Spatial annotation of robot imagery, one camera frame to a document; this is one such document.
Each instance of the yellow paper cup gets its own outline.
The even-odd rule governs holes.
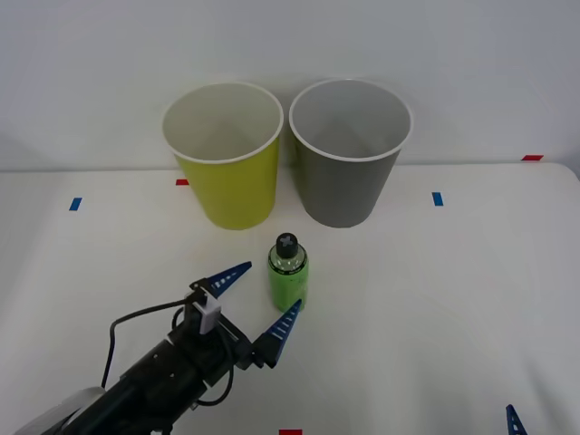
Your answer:
[[[169,107],[165,139],[217,226],[250,228],[272,211],[283,122],[276,97],[249,83],[204,86]]]

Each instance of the bottle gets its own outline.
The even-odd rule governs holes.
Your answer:
[[[268,253],[268,277],[274,305],[281,312],[302,299],[300,310],[306,304],[308,291],[308,255],[294,234],[278,236]]]

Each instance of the blue tape marker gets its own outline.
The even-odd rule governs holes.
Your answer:
[[[443,207],[441,192],[432,192],[431,195],[433,195],[433,204],[435,204],[435,207]]]
[[[79,206],[81,205],[81,201],[82,198],[75,198],[72,200],[72,204],[71,204],[71,208],[69,208],[69,211],[76,211],[79,209]]]

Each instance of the table surface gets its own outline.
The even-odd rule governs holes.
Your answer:
[[[221,299],[256,339],[279,316],[266,253],[286,231],[312,263],[280,363],[237,371],[223,404],[187,412],[174,433],[501,435],[510,403],[530,435],[580,433],[580,182],[568,169],[397,166],[350,229],[313,221],[287,169],[270,218],[246,231],[210,224],[181,177],[0,174],[2,433],[100,382],[111,321],[247,260]],[[110,380],[170,317],[120,326]]]

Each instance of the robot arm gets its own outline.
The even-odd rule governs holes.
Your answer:
[[[218,302],[218,297],[249,267],[251,263],[244,263],[193,283],[192,292],[181,301],[179,313],[183,313],[183,321],[177,324],[175,316],[167,339],[130,367],[112,388],[105,393],[100,391],[100,397],[88,407],[79,410],[80,400],[69,401],[68,408],[63,403],[60,415],[51,410],[52,419],[47,420],[47,414],[41,416],[43,428],[39,418],[15,435],[150,435],[152,431],[169,434],[173,423],[187,409],[214,406],[227,397],[233,383],[234,366],[242,370],[251,364],[259,368],[264,364],[275,367],[298,316],[301,301],[296,301],[251,343],[221,313]],[[200,398],[208,387],[226,374],[229,378],[222,397],[216,401],[202,401]],[[94,397],[83,399],[93,401]]]

